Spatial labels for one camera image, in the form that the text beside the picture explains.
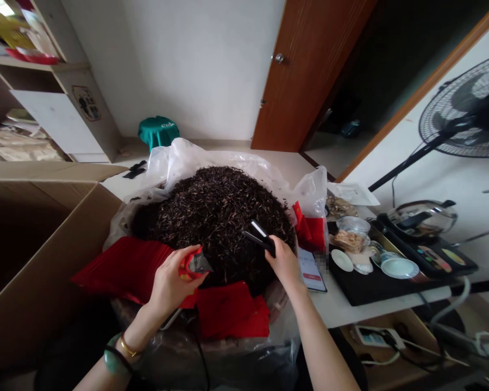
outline pile of tea leaves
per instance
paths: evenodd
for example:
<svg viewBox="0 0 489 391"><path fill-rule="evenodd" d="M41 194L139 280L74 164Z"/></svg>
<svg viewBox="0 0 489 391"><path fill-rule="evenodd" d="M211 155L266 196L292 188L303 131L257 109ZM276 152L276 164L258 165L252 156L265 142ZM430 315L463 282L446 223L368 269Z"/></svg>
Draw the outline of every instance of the pile of tea leaves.
<svg viewBox="0 0 489 391"><path fill-rule="evenodd" d="M269 235L295 246L295 231L286 203L255 179L234 167L200 168L179 181L169 199L142 206L132 224L133 235L156 240L173 249L200 243L214 269L202 287L224 286L244 280L252 296L263 293L275 274L261 246L242 231L258 236L255 219Z"/></svg>

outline red bowl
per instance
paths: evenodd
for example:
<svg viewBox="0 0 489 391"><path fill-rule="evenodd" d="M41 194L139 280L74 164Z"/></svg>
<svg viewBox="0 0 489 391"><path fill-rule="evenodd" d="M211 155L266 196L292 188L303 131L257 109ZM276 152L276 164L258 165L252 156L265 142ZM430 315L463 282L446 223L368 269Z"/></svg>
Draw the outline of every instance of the red bowl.
<svg viewBox="0 0 489 391"><path fill-rule="evenodd" d="M60 59L55 56L51 56L45 53L42 53L41 55L38 56L25 56L27 61L29 62L34 62L36 64L43 64L43 65L56 65Z"/></svg>
<svg viewBox="0 0 489 391"><path fill-rule="evenodd" d="M11 48L5 48L5 51L7 52L7 54L9 54L11 57L17 59L17 60L20 60L20 61L27 61L26 57L20 53L18 50L16 49L11 49Z"/></svg>

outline wooden door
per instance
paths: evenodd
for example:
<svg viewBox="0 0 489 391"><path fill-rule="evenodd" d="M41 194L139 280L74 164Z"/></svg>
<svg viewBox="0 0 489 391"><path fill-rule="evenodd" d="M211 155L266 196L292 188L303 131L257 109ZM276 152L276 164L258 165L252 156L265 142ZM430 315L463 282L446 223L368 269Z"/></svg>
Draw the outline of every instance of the wooden door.
<svg viewBox="0 0 489 391"><path fill-rule="evenodd" d="M286 0L253 149L299 151L376 3Z"/></svg>

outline fan stand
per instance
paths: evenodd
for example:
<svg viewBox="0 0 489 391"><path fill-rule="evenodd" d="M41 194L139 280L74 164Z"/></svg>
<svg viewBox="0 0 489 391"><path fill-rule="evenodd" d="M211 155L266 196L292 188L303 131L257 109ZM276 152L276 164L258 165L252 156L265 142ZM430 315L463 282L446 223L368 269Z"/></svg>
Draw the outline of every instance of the fan stand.
<svg viewBox="0 0 489 391"><path fill-rule="evenodd" d="M395 167L393 170L388 172L386 175L384 175L382 178L380 178L377 182L372 184L368 189L371 192L374 192L377 190L380 186L388 182L389 180L393 179L395 176L400 174L402 171L404 171L406 168L411 166L412 164L416 163L419 161L421 158L426 156L428 153L430 153L432 150L435 148L441 146L444 144L447 140L449 140L451 137L453 137L456 133L447 133L447 132L442 132L440 133L436 138L434 138L431 142L429 142L425 147L419 149L416 151L414 154L412 154L409 158L407 158L404 162L399 164L397 167Z"/></svg>

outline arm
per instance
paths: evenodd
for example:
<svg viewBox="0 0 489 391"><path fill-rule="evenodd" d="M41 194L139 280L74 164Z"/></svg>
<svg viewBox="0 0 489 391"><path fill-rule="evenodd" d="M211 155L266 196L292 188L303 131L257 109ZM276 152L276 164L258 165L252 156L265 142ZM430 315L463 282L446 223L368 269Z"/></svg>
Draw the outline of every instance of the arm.
<svg viewBox="0 0 489 391"><path fill-rule="evenodd" d="M265 250L266 260L283 284L295 310L314 390L359 391L355 378L311 301L308 288L300 278L299 260L281 239L273 235L270 238L275 243L276 257L273 258Z"/></svg>
<svg viewBox="0 0 489 391"><path fill-rule="evenodd" d="M189 254L197 251L198 245L174 251L156 270L150 301L140 308L136 318L125 331L125 342L131 351L141 352L168 316L179 307L192 291L203 283L208 273L201 278L187 282L179 277L179 265ZM116 342L116 349L129 363L135 363L139 356L131 357ZM111 373L104 358L100 358L74 389L75 391L123 391L130 381L129 375Z"/></svg>

